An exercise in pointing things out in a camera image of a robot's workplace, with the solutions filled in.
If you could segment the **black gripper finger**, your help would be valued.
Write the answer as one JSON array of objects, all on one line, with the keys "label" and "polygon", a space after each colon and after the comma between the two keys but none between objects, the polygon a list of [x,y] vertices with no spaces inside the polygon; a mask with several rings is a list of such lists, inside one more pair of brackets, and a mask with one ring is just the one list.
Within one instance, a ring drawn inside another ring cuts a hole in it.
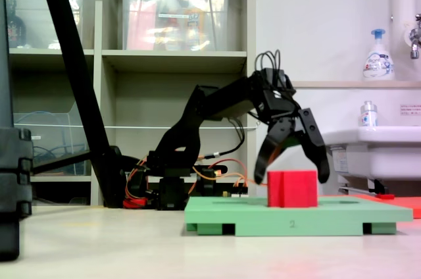
[{"label": "black gripper finger", "polygon": [[295,119],[281,118],[268,128],[260,147],[254,170],[254,181],[262,184],[266,170],[287,148],[297,144]]},{"label": "black gripper finger", "polygon": [[315,165],[318,181],[325,184],[330,177],[327,151],[310,109],[299,109],[297,111],[295,137],[301,144],[307,159]]}]

